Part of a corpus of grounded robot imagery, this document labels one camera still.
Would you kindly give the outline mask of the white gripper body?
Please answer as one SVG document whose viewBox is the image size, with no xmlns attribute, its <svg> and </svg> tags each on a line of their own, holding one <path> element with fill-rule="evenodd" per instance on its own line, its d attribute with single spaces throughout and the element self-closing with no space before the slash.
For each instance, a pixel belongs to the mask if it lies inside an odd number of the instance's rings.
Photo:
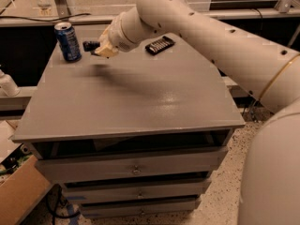
<svg viewBox="0 0 300 225">
<path fill-rule="evenodd" d="M 123 31 L 123 20 L 125 12 L 116 16 L 108 27 L 108 40 L 110 47 L 114 53 L 130 52 L 137 47 L 137 44 L 131 41 Z"/>
</svg>

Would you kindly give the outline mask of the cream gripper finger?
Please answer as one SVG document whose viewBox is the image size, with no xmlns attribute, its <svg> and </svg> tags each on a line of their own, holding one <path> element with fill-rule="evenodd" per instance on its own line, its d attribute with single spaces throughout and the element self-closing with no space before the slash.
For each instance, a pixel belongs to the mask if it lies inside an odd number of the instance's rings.
<svg viewBox="0 0 300 225">
<path fill-rule="evenodd" d="M 100 46 L 95 49 L 95 55 L 106 58 L 114 57 L 118 53 L 118 49 L 115 48 L 109 41 L 101 42 Z"/>
<path fill-rule="evenodd" d="M 106 28 L 106 29 L 103 31 L 103 33 L 100 35 L 98 41 L 99 41 L 100 43 L 106 43 L 106 42 L 108 42 L 108 41 L 109 41 L 108 35 L 109 35 L 109 28 Z"/>
</svg>

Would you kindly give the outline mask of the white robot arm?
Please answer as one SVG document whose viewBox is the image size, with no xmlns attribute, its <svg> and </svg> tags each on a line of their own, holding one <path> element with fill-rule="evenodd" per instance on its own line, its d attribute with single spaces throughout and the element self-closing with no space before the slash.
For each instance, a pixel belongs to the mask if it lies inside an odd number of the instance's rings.
<svg viewBox="0 0 300 225">
<path fill-rule="evenodd" d="M 194 11 L 186 0 L 136 0 L 96 53 L 129 52 L 173 33 L 272 112 L 247 151 L 238 225 L 300 225 L 300 52 Z"/>
</svg>

